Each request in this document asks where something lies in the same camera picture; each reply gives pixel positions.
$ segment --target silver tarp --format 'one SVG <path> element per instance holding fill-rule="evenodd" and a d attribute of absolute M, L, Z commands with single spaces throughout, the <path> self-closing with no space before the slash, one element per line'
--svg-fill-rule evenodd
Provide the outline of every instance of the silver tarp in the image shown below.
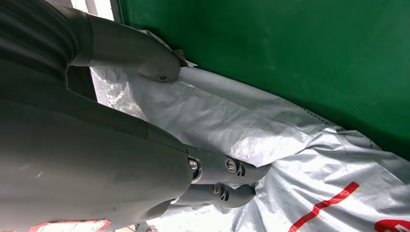
<path fill-rule="evenodd" d="M 197 68 L 177 82 L 92 68 L 98 101 L 182 142 L 271 164 L 238 209 L 191 207 L 160 232 L 410 232 L 410 162 L 278 96 Z"/>

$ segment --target green backdrop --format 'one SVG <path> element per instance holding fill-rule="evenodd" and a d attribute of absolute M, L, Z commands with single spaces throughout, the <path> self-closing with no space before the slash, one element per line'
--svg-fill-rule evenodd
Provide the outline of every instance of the green backdrop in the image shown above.
<path fill-rule="evenodd" d="M 119 0 L 188 60 L 409 160 L 409 0 Z"/>

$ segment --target gray plastic leg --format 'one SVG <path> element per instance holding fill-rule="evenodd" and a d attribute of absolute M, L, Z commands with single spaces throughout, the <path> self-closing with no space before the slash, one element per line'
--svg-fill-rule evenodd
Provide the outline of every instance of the gray plastic leg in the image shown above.
<path fill-rule="evenodd" d="M 192 183 L 252 184 L 262 179 L 270 165 L 259 168 L 228 156 L 186 145 L 189 157 L 196 162 Z"/>
<path fill-rule="evenodd" d="M 225 184 L 191 185 L 174 205 L 214 204 L 237 208 L 247 204 L 255 196 L 255 190 L 249 185 L 233 189 Z"/>

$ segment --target red stripe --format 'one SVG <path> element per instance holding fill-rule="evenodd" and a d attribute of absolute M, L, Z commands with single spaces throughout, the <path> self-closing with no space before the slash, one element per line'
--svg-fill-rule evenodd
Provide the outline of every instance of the red stripe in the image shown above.
<path fill-rule="evenodd" d="M 353 181 L 349 185 L 347 185 L 338 195 L 332 197 L 331 199 L 327 201 L 322 201 L 314 205 L 313 210 L 310 211 L 308 214 L 304 215 L 303 217 L 301 217 L 299 220 L 297 220 L 297 222 L 295 222 L 291 226 L 291 228 L 289 229 L 289 232 L 296 232 L 306 222 L 316 217 L 319 214 L 319 211 L 321 209 L 326 208 L 330 206 L 331 204 L 337 204 L 341 202 L 342 200 L 346 199 L 350 194 L 352 194 L 358 187 L 359 187 L 359 184 Z"/>

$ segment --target bolt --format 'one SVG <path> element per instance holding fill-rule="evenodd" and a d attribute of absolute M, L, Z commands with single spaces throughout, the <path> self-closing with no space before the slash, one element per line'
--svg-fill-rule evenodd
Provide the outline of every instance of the bolt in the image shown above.
<path fill-rule="evenodd" d="M 167 82 L 167 81 L 168 81 L 168 77 L 162 76 L 162 77 L 160 77 L 160 81 L 162 81 L 162 82 Z"/>
<path fill-rule="evenodd" d="M 212 188 L 212 192 L 215 194 L 215 196 L 219 197 L 220 196 L 220 186 L 214 185 L 214 187 Z"/>
<path fill-rule="evenodd" d="M 236 164 L 232 159 L 226 159 L 226 168 L 230 173 L 236 173 Z"/>
<path fill-rule="evenodd" d="M 190 159 L 189 164 L 190 164 L 190 168 L 191 168 L 192 170 L 197 170 L 197 169 L 198 169 L 198 164 L 197 164 L 197 162 L 195 162 L 194 160 L 191 160 L 191 159 Z"/>

